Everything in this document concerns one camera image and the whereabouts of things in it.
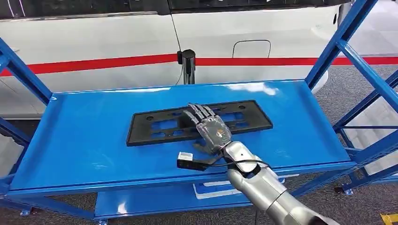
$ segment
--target robot finger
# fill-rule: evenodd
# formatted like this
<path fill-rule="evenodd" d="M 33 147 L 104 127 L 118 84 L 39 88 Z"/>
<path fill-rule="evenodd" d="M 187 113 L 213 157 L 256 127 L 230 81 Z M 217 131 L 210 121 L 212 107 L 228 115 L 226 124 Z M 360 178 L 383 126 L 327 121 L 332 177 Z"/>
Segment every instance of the robot finger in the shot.
<path fill-rule="evenodd" d="M 197 124 L 199 123 L 199 120 L 196 118 L 196 116 L 194 116 L 194 115 L 193 115 L 192 113 L 190 113 L 189 111 L 184 110 L 183 113 L 184 113 L 185 115 L 187 115 L 187 116 L 189 117 L 189 119 L 191 119 L 192 122 L 195 123 L 195 125 L 197 125 Z"/>
<path fill-rule="evenodd" d="M 189 107 L 191 107 L 193 109 L 193 112 L 199 117 L 200 120 L 204 119 L 205 116 L 202 114 L 202 112 L 200 111 L 200 109 L 198 109 L 196 107 L 196 105 L 188 103 Z"/>
<path fill-rule="evenodd" d="M 204 105 L 203 108 L 205 108 L 207 110 L 207 112 L 210 114 L 210 116 L 215 116 L 215 113 L 209 106 Z"/>
<path fill-rule="evenodd" d="M 203 108 L 203 106 L 201 106 L 199 104 L 195 104 L 195 106 L 202 112 L 202 114 L 205 116 L 205 118 L 210 116 L 210 114 L 207 112 L 206 109 Z"/>

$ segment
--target white label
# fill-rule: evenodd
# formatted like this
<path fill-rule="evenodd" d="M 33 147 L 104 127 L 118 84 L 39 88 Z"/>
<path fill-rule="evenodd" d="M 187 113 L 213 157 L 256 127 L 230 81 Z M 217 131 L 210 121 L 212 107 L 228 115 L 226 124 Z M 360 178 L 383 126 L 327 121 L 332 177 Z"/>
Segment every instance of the white label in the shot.
<path fill-rule="evenodd" d="M 178 154 L 178 159 L 192 161 L 193 154 L 188 152 L 180 152 L 180 154 Z"/>

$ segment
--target blue shelf tray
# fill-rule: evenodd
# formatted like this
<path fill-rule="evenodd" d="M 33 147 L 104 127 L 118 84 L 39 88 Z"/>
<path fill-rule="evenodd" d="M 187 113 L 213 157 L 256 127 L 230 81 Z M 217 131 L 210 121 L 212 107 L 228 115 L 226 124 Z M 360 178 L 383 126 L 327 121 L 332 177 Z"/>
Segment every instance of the blue shelf tray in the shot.
<path fill-rule="evenodd" d="M 194 141 L 127 147 L 131 117 L 189 102 L 252 99 L 274 127 L 233 139 L 243 142 L 278 175 L 354 165 L 302 80 L 64 92 L 53 94 L 9 194 L 226 180 L 225 168 L 201 172 L 176 167 L 180 151 L 208 157 L 193 148 Z"/>
<path fill-rule="evenodd" d="M 192 184 L 99 192 L 95 218 L 116 218 L 251 205 L 243 194 L 197 199 Z"/>

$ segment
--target blue shelf frame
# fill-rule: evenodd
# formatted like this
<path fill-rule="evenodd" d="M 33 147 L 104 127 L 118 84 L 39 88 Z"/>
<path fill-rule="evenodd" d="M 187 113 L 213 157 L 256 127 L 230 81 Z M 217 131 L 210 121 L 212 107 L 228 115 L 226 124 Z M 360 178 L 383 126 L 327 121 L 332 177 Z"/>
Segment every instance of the blue shelf frame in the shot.
<path fill-rule="evenodd" d="M 305 82 L 308 87 L 312 89 L 316 83 L 319 81 L 321 76 L 326 72 L 326 70 L 331 65 L 332 61 L 338 56 L 340 52 L 343 52 L 346 57 L 351 60 L 356 68 L 364 75 L 364 77 L 374 86 L 375 91 L 368 95 L 363 101 L 361 101 L 357 106 L 355 106 L 350 112 L 348 112 L 338 123 L 333 126 L 334 131 L 340 134 L 343 139 L 347 142 L 348 148 L 346 151 L 351 157 L 352 166 L 349 168 L 344 168 L 335 171 L 326 171 L 314 180 L 306 183 L 305 185 L 299 187 L 292 192 L 294 196 L 304 195 L 317 188 L 320 188 L 328 183 L 331 183 L 338 178 L 349 175 L 352 179 L 351 184 L 346 186 L 349 188 L 360 187 L 371 182 L 381 182 L 381 180 L 389 180 L 388 177 L 398 170 L 397 166 L 393 166 L 387 170 L 376 173 L 374 175 L 365 175 L 365 178 L 356 180 L 353 172 L 362 169 L 366 164 L 373 162 L 387 154 L 390 154 L 395 149 L 398 148 L 398 131 L 394 131 L 385 138 L 379 140 L 373 145 L 365 148 L 364 150 L 355 149 L 352 143 L 349 141 L 347 135 L 345 134 L 345 128 L 350 128 L 346 124 L 351 121 L 356 115 L 366 109 L 367 106 L 372 104 L 378 97 L 383 96 L 386 101 L 398 112 L 398 95 L 393 90 L 398 84 L 398 71 L 391 75 L 386 81 L 384 81 L 377 73 L 355 52 L 351 46 L 348 44 L 349 39 L 354 34 L 356 29 L 365 19 L 369 11 L 375 5 L 377 0 L 357 0 L 352 6 L 351 10 L 347 14 L 346 18 L 343 20 L 336 33 L 327 44 L 323 53 L 315 63 L 314 67 L 311 69 L 309 75 L 305 78 Z M 22 62 L 22 60 L 6 45 L 6 43 L 0 38 L 0 72 L 1 70 L 7 68 L 19 81 L 21 81 L 36 97 L 38 97 L 44 104 L 48 104 L 52 97 L 52 92 L 34 75 L 33 72 Z M 19 140 L 25 146 L 25 149 L 29 145 L 30 138 L 24 133 L 13 127 L 7 121 L 0 119 L 0 128 L 7 131 L 15 139 Z M 362 127 L 362 128 L 387 128 L 387 127 Z M 390 126 L 388 128 L 396 129 L 396 126 Z M 51 210 L 59 212 L 61 214 L 66 214 L 70 216 L 75 216 L 79 218 L 84 218 L 88 220 L 99 220 L 94 215 L 94 212 L 82 210 L 65 203 L 50 199 L 44 195 L 50 195 L 51 192 L 38 193 L 36 196 L 20 196 L 12 195 L 8 196 L 9 184 L 12 182 L 14 172 L 18 168 L 18 162 L 13 168 L 9 176 L 0 180 L 0 197 L 3 202 L 6 201 L 9 207 L 15 206 L 19 209 L 27 209 L 29 207 L 37 207 L 45 210 Z M 314 168 L 308 172 L 319 172 L 318 168 Z M 93 192 L 100 190 L 108 190 L 109 187 L 87 188 L 84 192 Z M 57 194 L 72 194 L 73 190 L 62 191 L 59 190 Z"/>

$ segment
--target robotic hand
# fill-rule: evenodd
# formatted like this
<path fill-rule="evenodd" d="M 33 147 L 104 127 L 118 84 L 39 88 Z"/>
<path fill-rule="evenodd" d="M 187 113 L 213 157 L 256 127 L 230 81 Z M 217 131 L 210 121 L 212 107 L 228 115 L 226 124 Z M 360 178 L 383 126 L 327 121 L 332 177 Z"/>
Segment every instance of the robotic hand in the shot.
<path fill-rule="evenodd" d="M 184 111 L 207 143 L 207 152 L 224 157 L 228 179 L 258 209 L 277 225 L 338 225 L 295 199 L 277 175 L 241 142 L 232 141 L 227 125 L 208 106 L 189 104 L 194 114 Z"/>

